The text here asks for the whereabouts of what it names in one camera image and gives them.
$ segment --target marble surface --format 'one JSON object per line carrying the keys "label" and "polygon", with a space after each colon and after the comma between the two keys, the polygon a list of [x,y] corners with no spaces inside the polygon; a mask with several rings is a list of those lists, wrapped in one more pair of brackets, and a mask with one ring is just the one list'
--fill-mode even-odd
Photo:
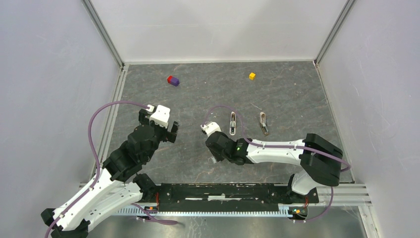
{"label": "marble surface", "polygon": [[[248,75],[254,72],[255,80]],[[180,81],[174,87],[169,75]],[[170,125],[180,123],[175,144],[161,143],[143,167],[155,183],[283,182],[301,169],[297,166],[261,163],[238,166],[228,161],[213,164],[200,124],[215,105],[235,107],[246,121],[248,137],[289,141],[316,133],[342,148],[321,82],[312,62],[238,62],[130,65],[122,100],[171,108]],[[138,107],[121,105],[109,152],[118,148],[138,125]],[[267,117],[269,136],[259,127],[259,113]],[[209,120],[228,134],[231,111],[216,109]],[[240,137],[240,128],[231,138]],[[350,172],[340,178],[352,181]]]}

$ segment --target purple cable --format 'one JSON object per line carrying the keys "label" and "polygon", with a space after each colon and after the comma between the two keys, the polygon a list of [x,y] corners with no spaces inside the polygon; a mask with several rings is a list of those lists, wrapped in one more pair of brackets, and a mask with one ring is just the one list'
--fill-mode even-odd
{"label": "purple cable", "polygon": [[[229,109],[229,110],[233,111],[234,113],[236,113],[236,115],[238,115],[239,121],[241,122],[242,136],[244,137],[245,141],[246,141],[246,142],[248,142],[250,145],[254,145],[254,146],[257,146],[257,147],[262,147],[262,145],[260,145],[260,144],[256,144],[256,143],[253,143],[252,141],[250,141],[250,140],[247,138],[246,133],[245,133],[245,126],[244,126],[244,124],[245,124],[245,123],[244,123],[244,122],[243,122],[243,120],[242,120],[242,115],[241,115],[241,114],[239,114],[239,113],[238,113],[238,112],[237,112],[234,108],[232,108],[232,107],[230,107],[230,106],[217,105],[217,106],[214,106],[214,107],[210,108],[210,110],[207,112],[206,117],[204,118],[204,121],[203,121],[203,123],[202,123],[202,126],[204,126],[204,125],[206,124],[206,121],[207,121],[207,119],[209,118],[210,113],[211,113],[214,109],[216,109],[216,108],[227,108],[227,109]],[[266,148],[283,148],[283,149],[294,149],[294,148],[295,148],[295,146],[294,146],[294,145],[266,145],[265,147],[266,147]],[[342,159],[340,159],[340,158],[337,158],[337,157],[335,157],[335,156],[333,156],[333,155],[327,154],[327,153],[325,153],[325,152],[323,152],[323,151],[316,150],[316,149],[311,148],[311,147],[300,146],[300,145],[296,146],[296,148],[297,148],[297,149],[303,149],[303,150],[312,151],[312,152],[315,152],[315,153],[317,153],[317,154],[320,154],[320,155],[326,156],[326,157],[328,157],[328,158],[330,158],[330,159],[336,160],[336,161],[338,161],[338,162],[340,162],[340,163],[342,163],[342,164],[345,164],[345,165],[346,165],[346,167],[345,167],[344,169],[342,169],[342,170],[341,170],[341,172],[344,172],[344,171],[347,171],[347,170],[349,170],[349,169],[350,169],[350,164],[349,164],[349,163],[347,163],[347,161],[344,161],[344,160],[342,160]]]}
{"label": "purple cable", "polygon": [[[95,157],[95,163],[96,163],[96,176],[95,176],[95,179],[94,179],[94,181],[93,181],[93,183],[89,186],[89,188],[93,188],[94,186],[95,186],[95,184],[96,184],[96,182],[98,181],[98,179],[99,179],[99,175],[100,175],[100,171],[101,171],[101,165],[100,165],[100,163],[99,163],[99,158],[98,158],[98,154],[96,153],[96,150],[95,150],[95,146],[93,145],[93,140],[92,140],[92,124],[93,124],[93,120],[95,119],[95,117],[103,110],[103,109],[105,109],[105,108],[107,108],[107,107],[109,107],[109,106],[112,106],[112,105],[115,105],[115,104],[131,104],[131,105],[134,105],[134,106],[139,106],[139,107],[142,107],[142,108],[145,108],[145,109],[149,109],[149,107],[148,106],[145,106],[145,105],[143,105],[143,104],[141,104],[141,103],[136,103],[136,102],[130,102],[130,101],[116,101],[116,102],[111,102],[111,103],[107,103],[107,104],[105,104],[105,105],[103,105],[102,107],[100,107],[98,110],[96,110],[96,112],[95,113],[93,113],[93,115],[92,115],[92,117],[91,117],[91,120],[89,121],[89,126],[88,126],[88,138],[89,138],[89,144],[90,144],[90,146],[91,146],[91,149],[92,149],[92,153],[93,153],[93,156]],[[66,212],[68,212],[68,210],[70,210],[70,208],[72,208],[73,206],[74,206],[74,204],[76,204],[78,201],[80,201],[80,199],[82,199],[88,192],[89,192],[90,190],[89,189],[86,189],[80,196],[78,196],[72,203],[70,203],[70,205],[68,205],[68,207],[66,207],[62,212],[61,212],[61,215],[64,215],[64,214],[66,214]],[[147,212],[146,212],[146,214],[151,218],[151,219],[155,219],[156,220],[156,218],[154,218],[154,217],[152,217],[152,216],[150,216],[150,214],[148,214]],[[48,238],[48,236],[49,236],[49,234],[50,234],[50,232],[51,232],[51,230],[53,229],[53,226],[59,221],[61,219],[61,217],[60,216],[58,216],[52,223],[51,223],[51,225],[48,227],[48,230],[47,230],[47,232],[45,233],[45,238]]]}
{"label": "purple cable", "polygon": [[150,220],[146,220],[147,222],[157,222],[159,224],[162,225],[168,225],[168,226],[172,226],[172,225],[176,225],[178,224],[177,221],[172,221],[172,220],[158,220],[156,219],[154,216],[151,216],[145,209],[143,209],[143,207],[141,207],[140,205],[137,205],[136,203],[131,203],[131,205],[138,207],[140,210],[142,210],[149,218]]}

